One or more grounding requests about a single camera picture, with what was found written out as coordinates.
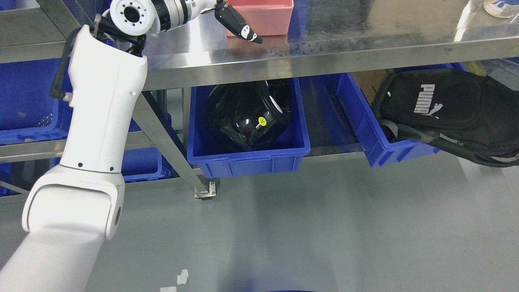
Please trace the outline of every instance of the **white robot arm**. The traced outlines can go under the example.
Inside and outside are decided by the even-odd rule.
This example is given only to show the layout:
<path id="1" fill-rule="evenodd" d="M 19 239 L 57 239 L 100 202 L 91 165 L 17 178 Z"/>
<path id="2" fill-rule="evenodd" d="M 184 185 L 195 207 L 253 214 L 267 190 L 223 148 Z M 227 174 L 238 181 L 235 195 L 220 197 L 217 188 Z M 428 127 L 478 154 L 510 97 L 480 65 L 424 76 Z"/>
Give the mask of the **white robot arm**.
<path id="1" fill-rule="evenodd" d="M 114 0 L 94 35 L 88 26 L 79 30 L 69 67 L 74 89 L 72 99 L 66 97 L 74 111 L 63 157 L 29 194 L 22 215 L 29 234 L 0 271 L 0 291 L 85 289 L 122 210 L 122 155 L 147 74 L 144 33 L 176 28 L 212 10 L 238 37 L 261 43 L 225 0 Z M 131 42 L 131 54 L 101 42 L 104 34 Z"/>

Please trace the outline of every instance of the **black helmet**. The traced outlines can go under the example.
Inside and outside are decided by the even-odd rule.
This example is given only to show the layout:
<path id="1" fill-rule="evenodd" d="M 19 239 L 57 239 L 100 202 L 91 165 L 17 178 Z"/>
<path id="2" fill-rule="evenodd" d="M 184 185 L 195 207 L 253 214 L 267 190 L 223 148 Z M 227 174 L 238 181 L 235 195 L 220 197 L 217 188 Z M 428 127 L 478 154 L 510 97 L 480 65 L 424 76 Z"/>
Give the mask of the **black helmet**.
<path id="1" fill-rule="evenodd" d="M 263 150 L 292 122 L 290 97 L 287 80 L 217 85 L 206 105 L 207 124 L 227 148 Z"/>

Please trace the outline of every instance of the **black backpack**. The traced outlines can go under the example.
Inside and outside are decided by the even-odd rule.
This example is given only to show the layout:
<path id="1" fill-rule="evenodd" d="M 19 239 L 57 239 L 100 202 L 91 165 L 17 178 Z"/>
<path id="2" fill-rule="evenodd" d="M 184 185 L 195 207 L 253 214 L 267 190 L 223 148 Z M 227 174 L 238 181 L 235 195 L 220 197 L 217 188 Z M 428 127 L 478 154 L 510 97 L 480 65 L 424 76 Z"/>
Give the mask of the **black backpack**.
<path id="1" fill-rule="evenodd" d="M 454 69 L 393 74 L 373 111 L 386 136 L 491 166 L 519 165 L 519 91 Z"/>

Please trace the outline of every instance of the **white container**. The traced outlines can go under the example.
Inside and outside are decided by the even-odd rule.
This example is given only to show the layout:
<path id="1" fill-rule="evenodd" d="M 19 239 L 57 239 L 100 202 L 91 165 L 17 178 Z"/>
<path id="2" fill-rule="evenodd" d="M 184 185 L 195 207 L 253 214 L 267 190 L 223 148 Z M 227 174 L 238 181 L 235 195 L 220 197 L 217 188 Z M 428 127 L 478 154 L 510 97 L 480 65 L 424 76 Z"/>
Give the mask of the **white container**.
<path id="1" fill-rule="evenodd" d="M 483 8 L 492 16 L 510 18 L 519 14 L 519 0 L 485 0 Z"/>

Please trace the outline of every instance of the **blue plastic bin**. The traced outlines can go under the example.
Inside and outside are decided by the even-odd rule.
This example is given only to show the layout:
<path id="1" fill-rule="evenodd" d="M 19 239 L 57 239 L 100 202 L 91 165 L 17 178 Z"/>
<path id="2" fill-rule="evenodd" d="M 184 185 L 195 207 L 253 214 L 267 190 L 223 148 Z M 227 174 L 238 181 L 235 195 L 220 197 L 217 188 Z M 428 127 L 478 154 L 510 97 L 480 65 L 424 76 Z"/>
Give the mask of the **blue plastic bin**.
<path id="1" fill-rule="evenodd" d="M 140 130 L 137 123 L 132 120 L 129 132 Z M 59 164 L 60 159 L 52 159 L 50 166 L 54 167 Z M 121 173 L 125 182 L 167 179 L 174 176 L 173 167 L 155 147 L 125 150 Z"/>
<path id="2" fill-rule="evenodd" d="M 0 11 L 16 9 L 16 0 L 0 0 Z"/>
<path id="3" fill-rule="evenodd" d="M 6 183 L 11 183 L 11 164 L 2 163 L 0 164 L 0 180 Z M 12 194 L 10 189 L 0 187 L 0 197 L 9 196 Z"/>
<path id="4" fill-rule="evenodd" d="M 59 64 L 59 59 L 0 64 L 0 144 L 66 137 L 72 108 L 49 95 Z"/>
<path id="5" fill-rule="evenodd" d="M 462 63 L 398 68 L 395 71 L 403 72 L 437 68 L 454 68 L 467 71 L 467 68 Z M 440 152 L 438 148 L 413 140 L 390 143 L 353 75 L 351 73 L 343 73 L 340 74 L 339 78 L 332 77 L 331 81 L 337 85 L 336 94 L 355 130 L 355 135 L 359 139 L 371 167 L 380 167 Z"/>
<path id="6" fill-rule="evenodd" d="M 227 153 L 206 126 L 204 108 L 214 86 L 192 89 L 187 160 L 206 178 L 236 177 L 297 171 L 303 156 L 310 153 L 310 139 L 299 80 L 290 80 L 293 123 L 269 150 Z"/>

